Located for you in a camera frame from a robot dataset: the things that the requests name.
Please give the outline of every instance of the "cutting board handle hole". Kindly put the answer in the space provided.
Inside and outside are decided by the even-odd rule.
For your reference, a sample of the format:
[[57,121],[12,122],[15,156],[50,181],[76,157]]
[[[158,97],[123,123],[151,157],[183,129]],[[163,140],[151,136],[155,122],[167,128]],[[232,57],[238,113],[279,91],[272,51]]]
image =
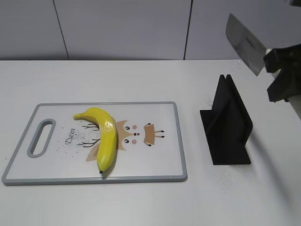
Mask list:
[[54,128],[55,120],[53,119],[45,119],[39,123],[27,150],[29,157],[37,158],[45,153]]

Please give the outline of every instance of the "gray cutting board rim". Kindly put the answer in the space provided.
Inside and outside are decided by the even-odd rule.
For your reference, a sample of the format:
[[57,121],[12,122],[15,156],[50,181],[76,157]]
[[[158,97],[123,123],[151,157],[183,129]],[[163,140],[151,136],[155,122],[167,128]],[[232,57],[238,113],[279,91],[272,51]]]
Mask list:
[[[166,176],[124,176],[124,177],[89,177],[89,178],[38,178],[38,179],[9,179],[7,178],[8,172],[10,170],[13,161],[18,154],[19,148],[22,144],[24,137],[35,117],[36,112],[40,106],[60,106],[60,105],[157,105],[157,104],[172,104],[174,108],[175,124],[178,136],[179,150],[182,163],[182,174],[181,175],[166,175]],[[38,104],[34,109],[34,112],[21,136],[21,139],[6,167],[2,182],[7,185],[60,185],[60,184],[101,184],[101,183],[133,183],[133,182],[180,182],[187,179],[186,163],[182,145],[182,136],[180,130],[180,123],[178,117],[177,106],[175,102],[164,101],[164,102],[108,102],[108,103],[45,103]]]

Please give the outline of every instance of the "white wall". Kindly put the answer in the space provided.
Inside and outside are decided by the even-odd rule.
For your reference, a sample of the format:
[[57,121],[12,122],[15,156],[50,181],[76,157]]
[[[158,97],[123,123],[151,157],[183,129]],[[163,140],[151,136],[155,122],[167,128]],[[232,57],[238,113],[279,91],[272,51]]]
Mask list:
[[194,0],[185,59],[239,58],[225,35],[229,13],[267,47],[301,43],[301,8],[283,0]]
[[65,60],[52,0],[0,1],[0,60]]
[[72,60],[183,59],[190,0],[55,0]]

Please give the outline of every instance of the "banana tip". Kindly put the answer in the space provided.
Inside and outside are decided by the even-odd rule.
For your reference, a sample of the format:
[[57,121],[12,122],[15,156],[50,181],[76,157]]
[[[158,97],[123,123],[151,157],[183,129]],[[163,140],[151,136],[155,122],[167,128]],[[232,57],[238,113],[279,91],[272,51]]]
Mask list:
[[74,118],[74,119],[81,119],[81,114],[75,114],[75,115],[73,116],[73,118]]

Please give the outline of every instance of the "black stand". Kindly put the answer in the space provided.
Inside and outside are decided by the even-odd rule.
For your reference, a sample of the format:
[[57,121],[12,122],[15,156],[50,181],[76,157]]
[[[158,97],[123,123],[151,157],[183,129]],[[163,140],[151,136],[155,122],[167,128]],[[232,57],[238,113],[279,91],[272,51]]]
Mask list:
[[212,109],[200,114],[213,165],[251,163],[245,144],[253,124],[229,74],[220,76]]

